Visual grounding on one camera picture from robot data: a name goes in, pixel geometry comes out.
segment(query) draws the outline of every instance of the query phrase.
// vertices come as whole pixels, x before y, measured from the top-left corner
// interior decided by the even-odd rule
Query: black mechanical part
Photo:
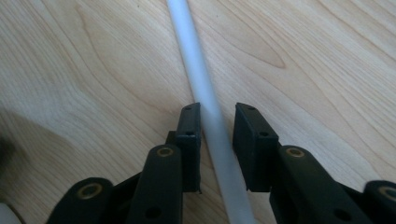
[[[48,223],[181,223],[182,192],[200,190],[200,105],[182,109],[166,145],[153,148],[142,173],[114,186],[103,178],[78,182]]]
[[[337,183],[307,150],[282,147],[253,106],[236,105],[233,146],[247,188],[271,191],[277,223],[396,223],[394,183],[369,182],[363,193]]]

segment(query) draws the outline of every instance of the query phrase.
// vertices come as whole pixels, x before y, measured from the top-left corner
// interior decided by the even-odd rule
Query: mounting hole
[[[98,183],[91,183],[79,189],[77,192],[77,196],[81,200],[88,200],[100,194],[100,192],[102,192],[102,189],[102,185]]]
[[[350,221],[352,220],[352,217],[350,216],[350,214],[342,209],[335,209],[334,210],[334,215],[343,221]]]
[[[192,136],[192,135],[194,135],[194,132],[186,132],[186,135]]]
[[[296,157],[296,158],[301,158],[305,155],[305,153],[303,151],[301,151],[300,149],[295,148],[295,147],[286,149],[286,153],[288,153],[290,156]]]
[[[396,202],[396,189],[388,186],[383,186],[380,187],[378,191],[389,200]]]
[[[259,133],[260,137],[266,137],[266,136],[268,136],[268,134],[269,133],[266,133],[266,132],[260,132]]]
[[[174,150],[169,147],[162,147],[157,150],[157,155],[160,157],[172,156],[173,153],[174,153]]]
[[[161,209],[159,207],[150,207],[146,210],[145,216],[148,219],[155,219],[161,216]]]

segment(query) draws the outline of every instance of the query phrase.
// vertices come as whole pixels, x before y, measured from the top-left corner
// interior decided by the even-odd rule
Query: wooden surface
[[[395,1],[190,8],[230,134],[235,103],[255,105],[335,180],[396,182]],[[0,94],[0,196],[27,223],[83,178],[140,172],[193,102],[165,0],[0,1]],[[205,145],[201,172],[184,223],[227,223]],[[249,198],[275,222],[267,195]]]

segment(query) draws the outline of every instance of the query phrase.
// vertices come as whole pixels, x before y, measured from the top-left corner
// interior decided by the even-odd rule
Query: white rod
[[[255,223],[246,185],[221,115],[219,102],[207,72],[204,55],[186,0],[167,0],[184,66],[195,101],[201,103],[201,119],[221,195],[232,224]]]

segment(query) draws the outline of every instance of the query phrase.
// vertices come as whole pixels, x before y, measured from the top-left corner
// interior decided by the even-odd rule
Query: light wood table
[[[335,180],[396,182],[395,1],[189,2],[230,135],[254,105]],[[191,103],[165,0],[0,1],[0,195],[27,223],[79,180],[140,172]],[[201,172],[184,223],[227,223],[205,144]]]

